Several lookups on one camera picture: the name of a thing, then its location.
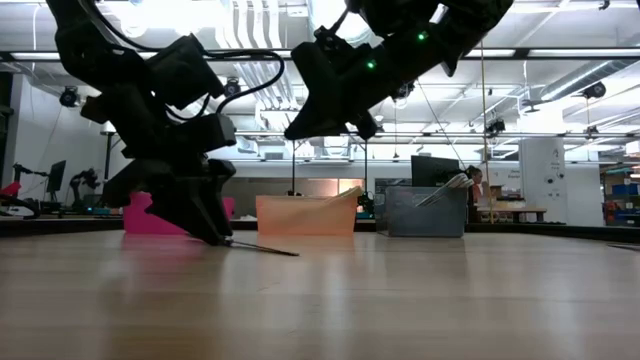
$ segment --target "pink bin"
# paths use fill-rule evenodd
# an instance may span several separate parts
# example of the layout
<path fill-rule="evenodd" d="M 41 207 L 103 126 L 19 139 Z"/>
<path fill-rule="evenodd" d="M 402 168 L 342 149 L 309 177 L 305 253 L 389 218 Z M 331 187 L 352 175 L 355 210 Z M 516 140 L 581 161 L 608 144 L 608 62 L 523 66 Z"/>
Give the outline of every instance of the pink bin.
<path fill-rule="evenodd" d="M 182 235 L 181 228 L 166 222 L 159 217 L 144 212 L 151 205 L 151 194 L 145 192 L 132 193 L 131 205 L 124 208 L 124 230 L 129 234 Z M 227 219 L 233 215 L 235 200 L 224 198 Z"/>
<path fill-rule="evenodd" d="M 357 196 L 256 196 L 258 233 L 351 236 L 357 207 Z"/>

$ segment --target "orange bin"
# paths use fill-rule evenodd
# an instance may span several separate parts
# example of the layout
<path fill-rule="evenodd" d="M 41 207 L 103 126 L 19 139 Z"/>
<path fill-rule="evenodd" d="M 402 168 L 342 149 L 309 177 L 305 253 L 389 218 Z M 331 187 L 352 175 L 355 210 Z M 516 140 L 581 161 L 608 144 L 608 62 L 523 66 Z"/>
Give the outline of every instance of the orange bin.
<path fill-rule="evenodd" d="M 361 188 L 335 197 L 256 196 L 262 235 L 353 235 Z"/>

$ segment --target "desk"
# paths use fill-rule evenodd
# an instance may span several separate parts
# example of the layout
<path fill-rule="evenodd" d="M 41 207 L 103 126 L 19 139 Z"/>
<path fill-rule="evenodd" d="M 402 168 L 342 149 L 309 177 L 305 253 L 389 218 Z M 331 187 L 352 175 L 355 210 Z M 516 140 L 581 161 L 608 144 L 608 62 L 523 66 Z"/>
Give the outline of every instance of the desk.
<path fill-rule="evenodd" d="M 489 207 L 478 207 L 478 212 L 490 212 Z M 520 214 L 536 214 L 536 220 L 538 222 L 544 221 L 544 213 L 547 212 L 547 209 L 544 208 L 536 208 L 532 206 L 525 206 L 522 208 L 493 208 L 494 213 L 512 213 L 513 214 L 513 222 L 520 222 Z"/>

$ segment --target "computer monitor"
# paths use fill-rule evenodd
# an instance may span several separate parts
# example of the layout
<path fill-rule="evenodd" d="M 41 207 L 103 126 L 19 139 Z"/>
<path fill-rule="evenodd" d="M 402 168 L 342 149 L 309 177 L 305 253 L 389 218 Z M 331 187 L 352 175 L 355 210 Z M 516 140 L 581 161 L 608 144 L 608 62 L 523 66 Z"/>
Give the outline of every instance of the computer monitor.
<path fill-rule="evenodd" d="M 62 188 L 62 178 L 64 177 L 64 168 L 67 166 L 67 161 L 63 160 L 51 165 L 49 171 L 49 180 L 47 182 L 47 192 L 51 194 L 51 201 L 55 201 L 55 193 Z"/>
<path fill-rule="evenodd" d="M 411 185 L 442 186 L 460 171 L 458 160 L 431 156 L 411 157 Z"/>

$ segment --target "gray bin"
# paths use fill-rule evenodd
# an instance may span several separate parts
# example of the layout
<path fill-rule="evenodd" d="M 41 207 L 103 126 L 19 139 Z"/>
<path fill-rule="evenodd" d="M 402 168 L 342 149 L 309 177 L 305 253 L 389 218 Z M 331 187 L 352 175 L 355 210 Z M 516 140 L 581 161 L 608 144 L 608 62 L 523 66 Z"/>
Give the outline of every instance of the gray bin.
<path fill-rule="evenodd" d="M 438 202 L 416 207 L 437 187 L 394 186 L 376 195 L 376 228 L 392 237 L 462 237 L 467 218 L 467 189 L 450 189 Z"/>

